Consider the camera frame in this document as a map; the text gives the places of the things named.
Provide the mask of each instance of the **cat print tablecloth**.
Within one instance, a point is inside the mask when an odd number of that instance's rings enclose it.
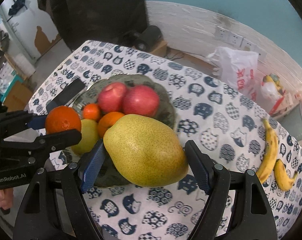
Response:
[[[46,105],[74,79],[89,87],[118,73],[147,75],[165,87],[176,109],[175,131],[181,145],[194,140],[202,152],[232,171],[257,170],[265,147],[261,118],[268,118],[278,134],[278,158],[289,175],[299,173],[287,192],[278,188],[273,173],[263,184],[279,238],[289,230],[302,208],[302,148],[262,108],[217,79],[136,49],[87,41],[41,85],[29,108],[46,114]],[[50,159],[62,169],[72,156],[55,152]],[[207,200],[191,171],[181,181],[161,188],[92,188],[84,197],[96,223],[122,240],[185,240]],[[218,235],[227,230],[233,199],[230,191]]]

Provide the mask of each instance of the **large yellow pear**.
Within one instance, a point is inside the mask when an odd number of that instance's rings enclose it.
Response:
[[[86,152],[90,152],[95,143],[99,140],[98,124],[96,121],[83,119],[81,120],[81,124],[82,139],[77,145],[71,146],[72,151],[79,156]]]
[[[138,186],[166,186],[188,172],[178,137],[153,118],[125,115],[107,130],[103,142],[117,170]]]

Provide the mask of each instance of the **fruit plate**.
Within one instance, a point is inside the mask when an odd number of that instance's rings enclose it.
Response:
[[[128,87],[134,87],[136,85],[146,85],[151,87],[160,98],[159,108],[154,118],[168,125],[171,129],[174,128],[176,113],[173,105],[170,103],[168,92],[162,85],[153,82],[150,78],[141,74],[130,75],[120,73],[108,79],[99,80],[86,92],[76,98],[73,102],[72,108],[82,117],[83,107],[87,104],[96,103],[97,97],[102,89],[114,82],[121,82]],[[130,182],[116,170],[110,156],[107,156],[94,185],[97,187],[112,187],[127,184],[130,184]]]

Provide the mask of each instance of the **black phone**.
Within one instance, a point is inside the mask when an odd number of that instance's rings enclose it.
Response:
[[[85,91],[85,84],[80,78],[75,79],[62,90],[48,105],[47,112],[57,106],[68,106],[72,100]]]

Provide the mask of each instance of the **human hand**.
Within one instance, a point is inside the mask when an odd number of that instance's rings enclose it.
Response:
[[[6,188],[0,190],[0,208],[4,210],[12,207],[13,202],[13,188]]]

